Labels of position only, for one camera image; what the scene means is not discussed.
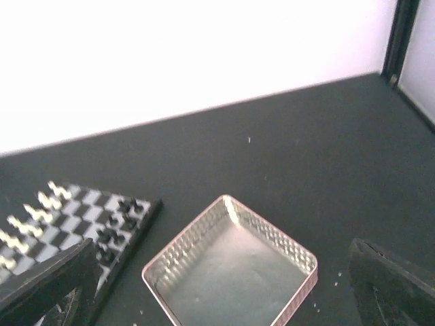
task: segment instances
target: silver tray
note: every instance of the silver tray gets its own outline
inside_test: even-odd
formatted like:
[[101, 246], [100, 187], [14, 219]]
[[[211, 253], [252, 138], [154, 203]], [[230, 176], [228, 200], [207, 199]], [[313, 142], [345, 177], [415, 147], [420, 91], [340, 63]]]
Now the silver tray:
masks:
[[142, 271], [176, 326], [284, 326], [317, 282], [315, 256], [228, 195]]

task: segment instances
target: tray rim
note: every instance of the tray rim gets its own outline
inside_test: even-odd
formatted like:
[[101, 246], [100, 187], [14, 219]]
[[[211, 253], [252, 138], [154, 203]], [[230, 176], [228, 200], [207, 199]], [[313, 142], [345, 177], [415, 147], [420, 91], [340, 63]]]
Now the tray rim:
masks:
[[318, 261], [316, 256], [307, 248], [302, 246], [299, 242], [295, 241], [291, 236], [289, 236], [287, 233], [283, 232], [281, 229], [277, 228], [275, 225], [273, 225], [271, 222], [267, 221], [265, 218], [261, 217], [259, 214], [254, 212], [252, 209], [247, 207], [246, 205], [239, 202], [237, 199], [232, 197], [228, 194], [223, 194], [216, 198], [206, 209], [204, 209], [197, 217], [195, 217], [186, 227], [184, 227], [167, 245], [165, 245], [162, 250], [160, 250], [155, 256], [143, 267], [141, 272], [141, 277], [143, 282], [146, 284], [148, 289], [151, 291], [152, 295], [160, 305], [160, 307], [163, 309], [164, 313], [168, 316], [169, 320], [174, 324], [175, 326], [189, 326], [189, 325], [182, 325], [181, 322], [177, 319], [175, 313], [171, 311], [169, 306], [164, 302], [164, 300], [159, 296], [159, 294], [155, 291], [153, 286], [149, 284], [145, 278], [145, 273], [147, 270], [152, 266], [152, 264], [169, 248], [171, 247], [186, 231], [188, 231], [199, 219], [201, 219], [208, 211], [211, 209], [211, 207], [215, 206], [219, 201], [224, 200], [225, 198], [230, 198], [233, 202], [237, 203], [237, 205], [241, 206], [246, 211], [249, 211], [252, 215], [255, 215], [256, 218], [261, 220], [263, 223], [270, 225], [273, 228], [276, 228], [280, 232], [284, 233], [286, 236], [291, 238], [294, 242], [298, 244], [299, 247], [303, 248], [307, 253], [310, 253], [314, 258], [314, 268], [313, 270], [307, 275], [305, 278], [305, 281], [301, 286], [298, 288], [298, 290], [295, 292], [295, 294], [290, 298], [290, 300], [287, 302], [287, 304], [284, 306], [283, 310], [278, 314], [278, 316], [275, 318], [275, 320], [270, 324], [270, 326], [285, 326], [288, 321], [291, 319], [293, 314], [296, 312], [296, 310], [299, 308], [299, 306], [303, 303], [304, 299], [308, 294], [311, 292], [311, 290], [314, 288], [315, 284], [317, 283], [317, 269], [318, 269]]

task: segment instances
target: tray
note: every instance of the tray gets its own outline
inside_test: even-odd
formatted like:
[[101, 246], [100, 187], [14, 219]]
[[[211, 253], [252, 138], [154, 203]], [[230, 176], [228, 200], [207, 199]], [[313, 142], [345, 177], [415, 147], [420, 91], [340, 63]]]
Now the tray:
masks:
[[142, 271], [176, 326], [284, 326], [317, 282], [315, 256], [228, 195]]

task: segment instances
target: black table surface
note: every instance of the black table surface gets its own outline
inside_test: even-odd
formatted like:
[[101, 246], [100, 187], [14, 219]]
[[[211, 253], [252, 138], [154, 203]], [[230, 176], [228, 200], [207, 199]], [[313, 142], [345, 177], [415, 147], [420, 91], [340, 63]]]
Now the black table surface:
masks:
[[162, 198], [97, 325], [171, 325], [141, 270], [221, 194], [317, 256], [319, 281], [288, 325], [361, 325], [349, 244], [370, 239], [435, 271], [434, 167], [430, 129], [366, 75], [1, 158], [0, 203], [49, 180]]

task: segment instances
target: black tabletop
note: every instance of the black tabletop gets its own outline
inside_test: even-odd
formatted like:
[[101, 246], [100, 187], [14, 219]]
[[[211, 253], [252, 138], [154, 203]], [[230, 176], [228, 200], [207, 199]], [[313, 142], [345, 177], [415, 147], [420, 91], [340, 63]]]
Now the black tabletop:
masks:
[[141, 270], [221, 194], [317, 256], [318, 284], [289, 325], [361, 325], [349, 244], [370, 239], [434, 271], [434, 167], [434, 135], [367, 75], [1, 158], [0, 202], [48, 180], [163, 199], [97, 325], [171, 324]]

